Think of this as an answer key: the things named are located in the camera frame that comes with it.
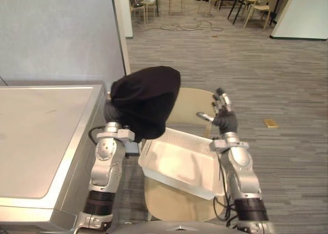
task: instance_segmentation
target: silver appliance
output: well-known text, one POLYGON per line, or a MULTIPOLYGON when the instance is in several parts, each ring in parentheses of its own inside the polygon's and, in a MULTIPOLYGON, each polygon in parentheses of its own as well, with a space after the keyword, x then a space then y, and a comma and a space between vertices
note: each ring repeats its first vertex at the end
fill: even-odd
POLYGON ((88 195, 94 144, 105 124, 94 86, 0 87, 0 227, 70 230, 88 195))

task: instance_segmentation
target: black rubber sleeve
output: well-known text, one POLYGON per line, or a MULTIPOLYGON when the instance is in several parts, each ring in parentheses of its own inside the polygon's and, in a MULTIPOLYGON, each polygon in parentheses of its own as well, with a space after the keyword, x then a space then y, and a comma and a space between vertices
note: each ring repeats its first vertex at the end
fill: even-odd
POLYGON ((267 209, 259 198, 236 199, 234 203, 239 220, 269 220, 267 209))
POLYGON ((84 211, 91 215, 110 215, 114 205, 115 193, 90 191, 84 211))

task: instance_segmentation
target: gray wall panel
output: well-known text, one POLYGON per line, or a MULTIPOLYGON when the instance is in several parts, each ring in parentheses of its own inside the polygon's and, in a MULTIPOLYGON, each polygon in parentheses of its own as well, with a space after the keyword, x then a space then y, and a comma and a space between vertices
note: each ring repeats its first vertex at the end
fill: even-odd
POLYGON ((112 0, 0 0, 0 42, 9 85, 124 76, 112 0))

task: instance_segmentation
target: black glove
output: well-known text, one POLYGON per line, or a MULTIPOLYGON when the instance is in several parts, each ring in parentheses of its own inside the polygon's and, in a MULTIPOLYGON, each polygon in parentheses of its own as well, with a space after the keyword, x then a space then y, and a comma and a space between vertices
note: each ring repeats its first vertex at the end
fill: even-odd
POLYGON ((219 113, 215 116, 212 124, 216 125, 220 129, 220 133, 228 133, 228 132, 237 132, 238 122, 237 117, 234 112, 228 112, 225 107, 219 111, 219 113))

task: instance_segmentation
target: white wall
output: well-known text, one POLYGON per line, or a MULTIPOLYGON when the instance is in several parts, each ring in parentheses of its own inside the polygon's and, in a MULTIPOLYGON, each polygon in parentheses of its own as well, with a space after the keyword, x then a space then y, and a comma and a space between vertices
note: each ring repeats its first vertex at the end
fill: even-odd
POLYGON ((118 8, 121 14, 122 26, 125 37, 133 37, 129 0, 115 0, 115 4, 119 4, 118 8))
POLYGON ((9 85, 112 82, 124 64, 112 0, 0 0, 9 85))
POLYGON ((328 38, 328 0, 289 0, 273 37, 328 38))

